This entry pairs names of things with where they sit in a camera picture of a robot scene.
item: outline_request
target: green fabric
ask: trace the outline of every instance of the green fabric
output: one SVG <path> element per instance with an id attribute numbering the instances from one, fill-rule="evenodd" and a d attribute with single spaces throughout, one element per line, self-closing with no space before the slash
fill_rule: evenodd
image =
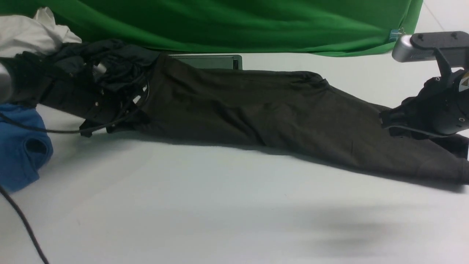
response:
<path id="1" fill-rule="evenodd" d="M 181 52 L 379 54 L 413 33 L 423 0 L 0 0 L 0 14 L 47 6 L 85 41 L 119 38 Z"/>

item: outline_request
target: dark olive pants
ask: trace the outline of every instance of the dark olive pants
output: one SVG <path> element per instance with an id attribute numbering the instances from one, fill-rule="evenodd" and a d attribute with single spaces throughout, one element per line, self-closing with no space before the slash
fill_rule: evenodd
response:
<path id="1" fill-rule="evenodd" d="M 150 76 L 144 111 L 152 121 L 136 127 L 146 134 L 282 149 L 376 175 L 469 182 L 467 138 L 392 138 L 378 118 L 386 107 L 316 73 L 201 70 L 162 54 Z"/>

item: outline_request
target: white floor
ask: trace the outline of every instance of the white floor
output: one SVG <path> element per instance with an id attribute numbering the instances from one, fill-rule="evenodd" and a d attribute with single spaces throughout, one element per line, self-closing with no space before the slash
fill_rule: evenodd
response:
<path id="1" fill-rule="evenodd" d="M 417 31 L 464 30 L 466 0 L 425 0 Z M 247 70 L 310 70 L 396 106 L 438 75 L 390 54 L 243 54 Z M 81 120 L 46 108 L 48 127 Z M 52 264 L 459 264 L 469 259 L 469 194 L 230 148 L 133 134 L 51 135 L 41 180 L 14 195 Z M 40 263 L 0 199 L 0 263 Z"/>

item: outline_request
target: cable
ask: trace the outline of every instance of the cable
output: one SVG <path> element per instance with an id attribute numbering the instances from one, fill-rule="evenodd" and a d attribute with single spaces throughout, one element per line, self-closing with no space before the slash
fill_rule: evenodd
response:
<path id="1" fill-rule="evenodd" d="M 142 110 L 143 106 L 146 105 L 146 103 L 148 102 L 148 99 L 150 97 L 150 82 L 148 80 L 148 77 L 146 77 L 146 81 L 147 81 L 146 97 L 145 97 L 145 100 L 140 105 L 140 107 L 137 107 L 137 109 L 135 111 L 129 113 L 128 115 L 126 115 L 124 117 L 121 117 L 121 118 L 119 118 L 117 120 L 114 120 L 112 122 L 109 122 L 107 124 L 95 126 L 95 127 L 92 127 L 92 128 L 80 129 L 80 130 L 50 130 L 50 129 L 44 129 L 44 128 L 40 128 L 40 127 L 23 125 L 22 123 L 19 123 L 15 120 L 12 120 L 11 118 L 8 118 L 7 116 L 5 116 L 1 112 L 0 112 L 0 117 L 3 118 L 9 124 L 12 124 L 14 126 L 17 126 L 17 127 L 23 128 L 23 129 L 31 130 L 31 131 L 37 131 L 37 132 L 54 133 L 54 134 L 77 134 L 77 133 L 94 132 L 96 130 L 103 129 L 103 128 L 106 128 L 108 126 L 112 126 L 112 125 L 118 124 L 120 122 L 123 122 L 123 121 L 129 119 L 130 117 L 132 117 L 133 115 L 135 115 L 136 113 L 138 113 L 140 110 Z"/>
<path id="2" fill-rule="evenodd" d="M 30 224 L 28 223 L 28 220 L 26 219 L 26 216 L 23 214 L 21 211 L 20 207 L 13 201 L 13 199 L 8 195 L 8 193 L 3 189 L 3 187 L 0 185 L 0 194 L 7 200 L 7 202 L 13 207 L 13 209 L 16 211 L 18 216 L 20 217 L 21 221 L 23 222 L 24 227 L 26 228 L 26 231 L 28 232 L 29 237 L 31 238 L 32 243 L 34 244 L 34 247 L 36 248 L 36 251 L 39 254 L 39 257 L 41 258 L 42 262 L 44 264 L 49 264 L 49 261 L 44 255 L 44 252 L 42 252 L 41 246 L 39 245 L 36 236 L 34 235 L 34 232 L 32 231 L 32 228 Z"/>

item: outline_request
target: white cloth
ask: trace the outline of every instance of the white cloth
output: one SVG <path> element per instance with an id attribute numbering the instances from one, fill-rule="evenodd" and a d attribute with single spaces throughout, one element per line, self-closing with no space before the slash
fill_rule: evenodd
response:
<path id="1" fill-rule="evenodd" d="M 49 8 L 38 9 L 33 19 L 0 16 L 0 57 L 14 57 L 23 51 L 50 55 L 68 42 L 82 40 L 67 26 L 56 25 Z"/>

